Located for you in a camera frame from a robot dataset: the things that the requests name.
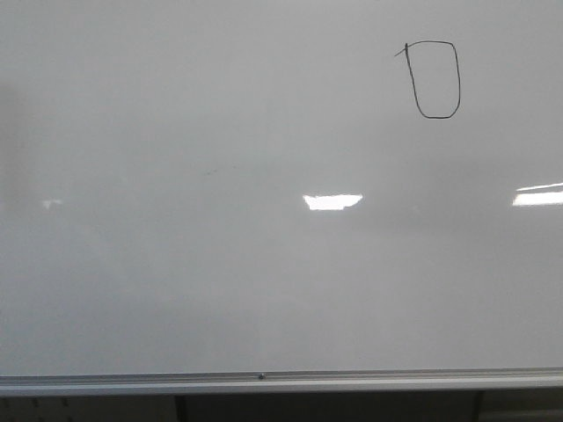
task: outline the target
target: whiteboard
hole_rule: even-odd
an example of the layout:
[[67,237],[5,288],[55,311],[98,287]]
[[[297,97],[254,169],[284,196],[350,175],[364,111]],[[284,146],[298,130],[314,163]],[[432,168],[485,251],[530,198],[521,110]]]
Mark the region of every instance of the whiteboard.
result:
[[2,2],[0,381],[561,375],[562,22]]

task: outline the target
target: white board surface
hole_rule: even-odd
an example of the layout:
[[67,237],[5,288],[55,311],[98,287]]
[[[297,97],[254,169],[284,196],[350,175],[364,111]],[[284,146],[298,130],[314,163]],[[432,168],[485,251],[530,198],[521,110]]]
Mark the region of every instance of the white board surface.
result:
[[2,2],[0,375],[563,367],[562,24]]

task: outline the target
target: black marker line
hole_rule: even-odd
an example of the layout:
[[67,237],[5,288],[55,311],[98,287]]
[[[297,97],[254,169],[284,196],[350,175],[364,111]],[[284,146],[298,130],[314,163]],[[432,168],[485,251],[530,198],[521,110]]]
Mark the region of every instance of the black marker line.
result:
[[[448,116],[428,116],[420,108],[419,96],[418,96],[418,93],[416,92],[416,83],[414,82],[413,66],[411,65],[411,58],[408,54],[408,49],[412,46],[416,46],[417,44],[421,44],[423,42],[434,42],[436,44],[448,44],[454,50],[454,56],[456,57],[456,71],[457,71],[457,105],[456,105],[456,108],[454,109],[454,111]],[[403,52],[405,52],[406,65],[408,66],[408,71],[411,74],[411,81],[413,82],[414,101],[416,102],[416,107],[419,109],[420,114],[422,114],[427,119],[449,119],[450,117],[452,117],[457,112],[457,110],[459,109],[459,106],[461,104],[461,76],[459,75],[459,59],[457,58],[456,46],[454,46],[451,42],[448,42],[448,41],[424,40],[424,41],[416,41],[413,44],[405,44],[405,48],[403,48],[401,51],[396,53],[395,57],[397,57],[398,55],[400,55]]]

